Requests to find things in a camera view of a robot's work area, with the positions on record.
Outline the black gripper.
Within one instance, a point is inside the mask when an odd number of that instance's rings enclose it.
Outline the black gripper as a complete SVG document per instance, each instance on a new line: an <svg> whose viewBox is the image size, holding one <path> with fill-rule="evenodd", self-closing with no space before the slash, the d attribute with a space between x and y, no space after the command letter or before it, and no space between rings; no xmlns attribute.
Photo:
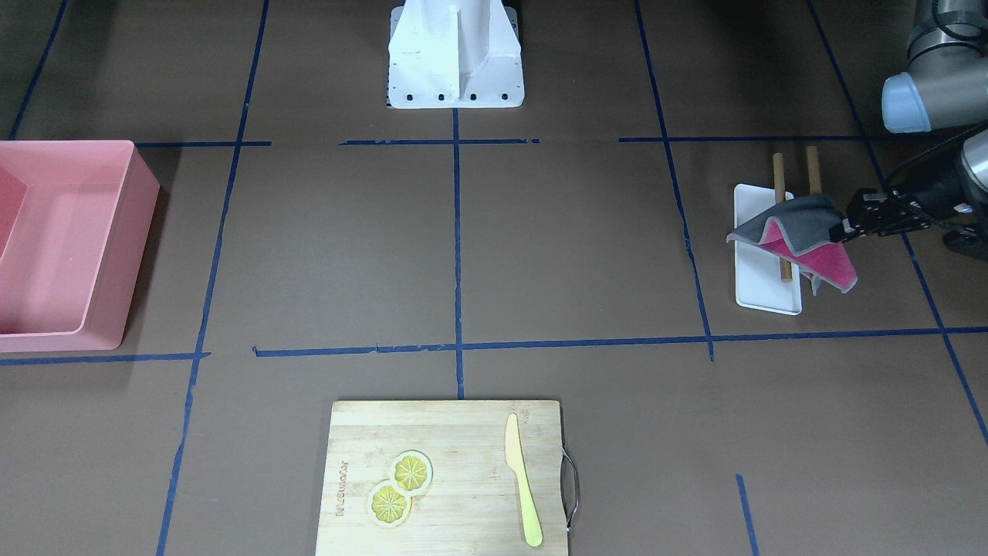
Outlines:
<svg viewBox="0 0 988 556"><path fill-rule="evenodd" d="M892 197L875 189L858 189L844 219L829 228L832 243L846 243L862 236L904 235L929 226L941 226L960 235L973 235L974 225L957 224L957 205L969 205L970 176L965 171L914 171L892 191ZM889 229L883 229L892 218Z"/></svg>

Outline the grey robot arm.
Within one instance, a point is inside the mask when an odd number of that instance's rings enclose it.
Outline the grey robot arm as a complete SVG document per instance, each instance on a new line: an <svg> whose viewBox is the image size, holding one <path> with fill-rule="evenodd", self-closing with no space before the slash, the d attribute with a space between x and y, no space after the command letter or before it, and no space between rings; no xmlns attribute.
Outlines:
<svg viewBox="0 0 988 556"><path fill-rule="evenodd" d="M832 242L943 229L945 247L987 257L987 68L984 1L919 1L904 73L883 86L887 131L960 132L914 156L886 193L861 189L834 225Z"/></svg>

